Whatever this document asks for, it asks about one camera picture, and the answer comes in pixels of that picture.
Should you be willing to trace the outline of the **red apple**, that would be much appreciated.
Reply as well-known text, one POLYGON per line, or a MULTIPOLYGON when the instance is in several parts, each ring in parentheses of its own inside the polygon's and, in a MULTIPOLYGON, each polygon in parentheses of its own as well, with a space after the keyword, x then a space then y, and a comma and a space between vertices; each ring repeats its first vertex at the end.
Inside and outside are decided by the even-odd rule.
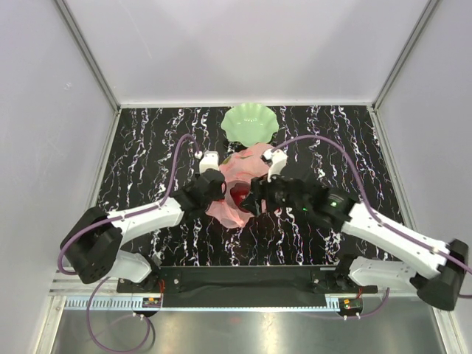
POLYGON ((235 206, 242 212, 247 212, 247 211, 241 208, 241 201, 243 201, 249 193, 250 193, 249 184, 237 183, 230 189, 230 195, 233 202, 235 203, 235 206))

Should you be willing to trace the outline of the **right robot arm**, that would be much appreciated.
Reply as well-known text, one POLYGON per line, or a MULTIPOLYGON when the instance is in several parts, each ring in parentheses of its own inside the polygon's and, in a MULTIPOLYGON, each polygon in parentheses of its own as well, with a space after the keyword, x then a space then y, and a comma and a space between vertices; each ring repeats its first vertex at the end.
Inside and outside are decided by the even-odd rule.
POLYGON ((469 251, 461 240, 435 240, 370 209, 345 191, 277 175, 253 178, 240 207, 253 215, 290 208, 319 228, 365 240, 397 258, 395 262, 363 257, 342 260, 334 277, 343 292, 358 286, 377 286, 414 291, 440 310, 456 307, 469 251))

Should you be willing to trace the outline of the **pink plastic bag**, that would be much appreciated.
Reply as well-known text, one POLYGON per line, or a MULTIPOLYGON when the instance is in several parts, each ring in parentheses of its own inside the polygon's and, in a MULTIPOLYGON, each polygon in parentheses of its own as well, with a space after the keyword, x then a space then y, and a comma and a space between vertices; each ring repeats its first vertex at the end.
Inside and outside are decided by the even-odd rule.
POLYGON ((206 211, 208 216, 216 218, 228 229, 242 228, 254 217, 240 203, 250 192, 251 180, 268 172, 268 165, 260 157, 270 147, 269 144, 258 143, 233 153, 220 164, 226 182, 225 197, 211 204, 206 211))

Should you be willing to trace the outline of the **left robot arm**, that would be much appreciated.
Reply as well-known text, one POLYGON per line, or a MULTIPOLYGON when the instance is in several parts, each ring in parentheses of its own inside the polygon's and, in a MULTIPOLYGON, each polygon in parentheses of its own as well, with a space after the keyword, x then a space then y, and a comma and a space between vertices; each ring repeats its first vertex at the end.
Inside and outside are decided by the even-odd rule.
POLYGON ((225 187, 223 174, 209 169, 160 201, 115 212, 86 210, 60 245, 59 272, 77 275, 84 284, 116 277, 144 292, 153 291, 159 286, 159 266, 122 247, 149 232, 201 217, 212 202, 224 199, 225 187))

